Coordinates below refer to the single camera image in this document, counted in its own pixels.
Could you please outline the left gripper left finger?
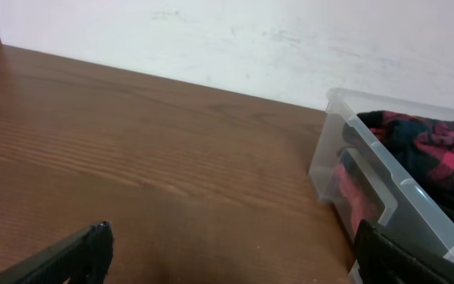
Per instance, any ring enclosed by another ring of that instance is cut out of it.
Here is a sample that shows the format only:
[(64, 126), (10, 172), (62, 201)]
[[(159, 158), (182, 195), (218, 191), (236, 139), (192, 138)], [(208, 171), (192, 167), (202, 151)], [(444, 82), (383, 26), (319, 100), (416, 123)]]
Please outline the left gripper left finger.
[(112, 227), (97, 222), (1, 271), (0, 284), (103, 284), (113, 257)]

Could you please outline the pink printed shirt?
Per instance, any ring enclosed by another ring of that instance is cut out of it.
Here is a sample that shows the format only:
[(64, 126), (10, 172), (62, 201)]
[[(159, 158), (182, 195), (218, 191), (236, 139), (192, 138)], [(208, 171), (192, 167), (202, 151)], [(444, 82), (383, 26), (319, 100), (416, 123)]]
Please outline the pink printed shirt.
[(336, 166), (334, 174), (338, 180), (341, 195), (348, 201), (351, 213), (350, 223), (352, 231), (357, 233), (363, 219), (375, 219), (378, 209), (375, 204), (363, 193), (354, 179), (346, 171), (343, 164)]

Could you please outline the clear plastic storage bin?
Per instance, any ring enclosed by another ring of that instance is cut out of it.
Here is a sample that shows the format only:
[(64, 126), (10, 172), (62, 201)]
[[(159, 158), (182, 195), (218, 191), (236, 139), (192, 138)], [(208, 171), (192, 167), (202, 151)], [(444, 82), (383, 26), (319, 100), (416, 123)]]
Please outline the clear plastic storage bin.
[[(434, 201), (439, 193), (422, 187), (362, 123), (358, 114), (387, 110), (442, 121), (454, 121), (454, 110), (333, 88), (328, 92), (326, 120), (309, 169), (320, 201), (333, 206), (354, 244), (351, 208), (334, 174), (343, 164), (378, 213), (366, 219), (403, 234), (424, 249), (454, 263), (454, 223)], [(362, 282), (355, 262), (351, 278)]]

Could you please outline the red navy plaid shirt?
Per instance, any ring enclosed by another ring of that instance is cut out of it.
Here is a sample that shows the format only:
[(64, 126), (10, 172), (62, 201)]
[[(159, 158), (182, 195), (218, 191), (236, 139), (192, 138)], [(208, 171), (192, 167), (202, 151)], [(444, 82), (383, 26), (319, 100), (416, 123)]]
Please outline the red navy plaid shirt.
[(387, 110), (358, 118), (422, 187), (454, 196), (454, 121)]

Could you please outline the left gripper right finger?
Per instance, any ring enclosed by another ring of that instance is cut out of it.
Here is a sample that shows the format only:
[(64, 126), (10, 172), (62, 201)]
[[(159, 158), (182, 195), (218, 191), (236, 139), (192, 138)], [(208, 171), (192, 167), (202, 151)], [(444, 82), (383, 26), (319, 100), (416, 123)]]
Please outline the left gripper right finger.
[(454, 263), (375, 222), (359, 223), (354, 253), (365, 284), (454, 284)]

